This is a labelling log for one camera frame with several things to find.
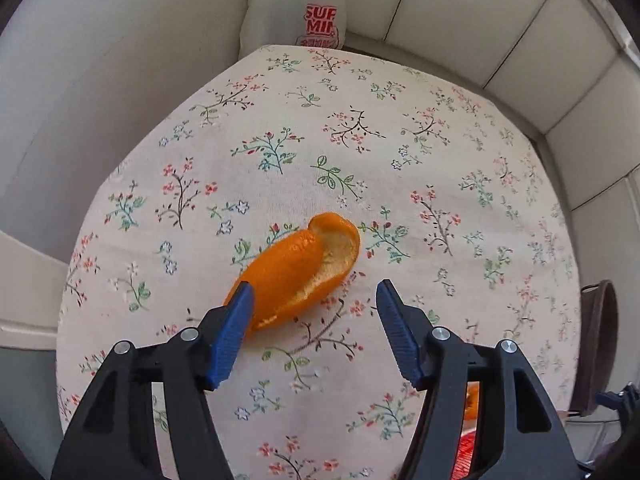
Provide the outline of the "large orange peel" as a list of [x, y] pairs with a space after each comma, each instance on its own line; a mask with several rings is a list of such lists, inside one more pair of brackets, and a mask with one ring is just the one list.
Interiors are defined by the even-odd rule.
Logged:
[[317, 214], [271, 245], [235, 281], [254, 290], [247, 331], [280, 326], [318, 304], [352, 272], [359, 251], [358, 229], [335, 212]]

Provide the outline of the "brown trash bin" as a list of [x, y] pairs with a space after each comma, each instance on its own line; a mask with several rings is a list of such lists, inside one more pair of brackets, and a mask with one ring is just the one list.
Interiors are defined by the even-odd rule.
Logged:
[[618, 341], [618, 303], [610, 280], [587, 285], [580, 291], [580, 341], [570, 412], [591, 415], [598, 407], [596, 395], [610, 381]]

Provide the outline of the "white kitchen cabinets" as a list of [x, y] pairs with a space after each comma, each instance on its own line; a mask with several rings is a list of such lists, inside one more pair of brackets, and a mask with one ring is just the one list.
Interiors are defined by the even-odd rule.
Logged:
[[584, 283], [614, 283], [611, 387], [639, 377], [639, 57], [606, 0], [348, 0], [357, 44], [453, 73], [541, 137]]

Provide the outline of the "red instant noodle cup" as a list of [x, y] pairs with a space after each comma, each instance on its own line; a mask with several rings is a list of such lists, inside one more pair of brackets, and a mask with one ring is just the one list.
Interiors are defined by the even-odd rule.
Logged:
[[475, 445], [475, 431], [466, 432], [459, 440], [456, 462], [451, 474], [451, 480], [461, 480], [465, 478], [471, 469]]

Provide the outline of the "small orange peel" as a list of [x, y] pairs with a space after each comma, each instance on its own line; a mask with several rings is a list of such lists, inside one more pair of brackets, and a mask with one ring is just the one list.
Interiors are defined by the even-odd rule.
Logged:
[[466, 386], [465, 407], [463, 419], [477, 420], [478, 407], [480, 406], [480, 384], [478, 382], [469, 382]]

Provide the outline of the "floral tablecloth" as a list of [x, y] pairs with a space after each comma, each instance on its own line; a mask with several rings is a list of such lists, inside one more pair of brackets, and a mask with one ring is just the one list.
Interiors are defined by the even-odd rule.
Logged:
[[237, 280], [311, 306], [246, 338], [207, 400], [238, 479], [391, 479], [423, 401], [378, 282], [473, 344], [514, 340], [570, 404], [578, 277], [533, 144], [490, 101], [390, 62], [264, 47], [190, 96], [100, 186], [66, 278], [68, 424], [116, 341], [159, 344]]

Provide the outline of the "white plastic shopping bag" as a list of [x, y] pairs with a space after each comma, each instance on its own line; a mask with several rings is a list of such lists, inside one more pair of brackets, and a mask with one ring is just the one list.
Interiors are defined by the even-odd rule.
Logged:
[[270, 44], [339, 49], [346, 25], [346, 0], [247, 0], [240, 55]]

